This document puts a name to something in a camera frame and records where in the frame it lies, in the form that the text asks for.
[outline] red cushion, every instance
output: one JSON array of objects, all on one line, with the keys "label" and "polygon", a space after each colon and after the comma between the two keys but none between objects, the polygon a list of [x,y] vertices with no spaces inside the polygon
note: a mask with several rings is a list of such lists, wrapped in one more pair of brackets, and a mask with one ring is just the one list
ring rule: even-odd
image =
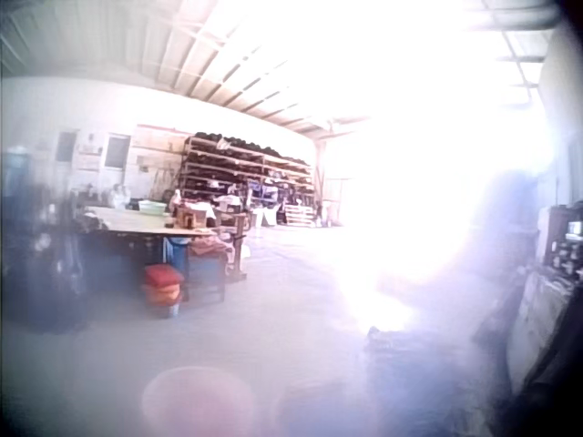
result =
[{"label": "red cushion", "polygon": [[144,268],[144,272],[146,273],[146,283],[156,288],[176,285],[184,281],[180,272],[169,264],[147,266]]}]

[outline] window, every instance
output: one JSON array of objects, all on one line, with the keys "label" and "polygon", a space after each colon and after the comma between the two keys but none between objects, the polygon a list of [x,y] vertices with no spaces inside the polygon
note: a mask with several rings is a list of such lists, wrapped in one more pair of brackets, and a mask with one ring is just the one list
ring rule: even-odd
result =
[{"label": "window", "polygon": [[56,160],[58,162],[71,162],[73,151],[77,141],[77,132],[61,132],[56,145]]},{"label": "window", "polygon": [[123,168],[128,156],[129,137],[125,135],[110,135],[107,144],[106,167]]}]

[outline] metal roof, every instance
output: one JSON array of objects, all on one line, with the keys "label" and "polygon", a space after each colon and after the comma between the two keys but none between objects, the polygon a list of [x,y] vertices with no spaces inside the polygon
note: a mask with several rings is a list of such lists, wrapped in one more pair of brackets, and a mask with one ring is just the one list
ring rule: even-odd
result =
[{"label": "metal roof", "polygon": [[[317,138],[369,118],[391,68],[432,80],[439,57],[424,64],[421,43],[401,47],[451,25],[440,20],[460,2],[445,15],[427,9],[446,3],[5,0],[2,71],[155,87]],[[500,103],[528,105],[560,18],[554,2],[463,0],[457,18],[459,57],[488,63],[479,81],[497,87]]]}]

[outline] red stool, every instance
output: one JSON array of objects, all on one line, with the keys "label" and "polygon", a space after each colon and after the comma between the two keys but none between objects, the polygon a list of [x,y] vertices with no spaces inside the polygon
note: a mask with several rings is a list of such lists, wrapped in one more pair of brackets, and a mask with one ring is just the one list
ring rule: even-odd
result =
[{"label": "red stool", "polygon": [[178,312],[180,284],[184,277],[169,264],[156,264],[144,268],[144,291],[154,305],[173,307],[169,315]]}]

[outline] shelving with tools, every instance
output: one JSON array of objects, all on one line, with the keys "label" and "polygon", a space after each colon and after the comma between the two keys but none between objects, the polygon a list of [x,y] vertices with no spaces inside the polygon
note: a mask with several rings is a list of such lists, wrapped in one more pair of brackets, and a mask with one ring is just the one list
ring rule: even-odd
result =
[{"label": "shelving with tools", "polygon": [[274,156],[273,150],[270,154],[233,146],[240,141],[229,141],[233,138],[202,135],[212,139],[195,136],[185,141],[178,177],[185,198],[238,194],[247,207],[295,205],[297,200],[305,208],[313,207],[311,166],[299,159]]}]

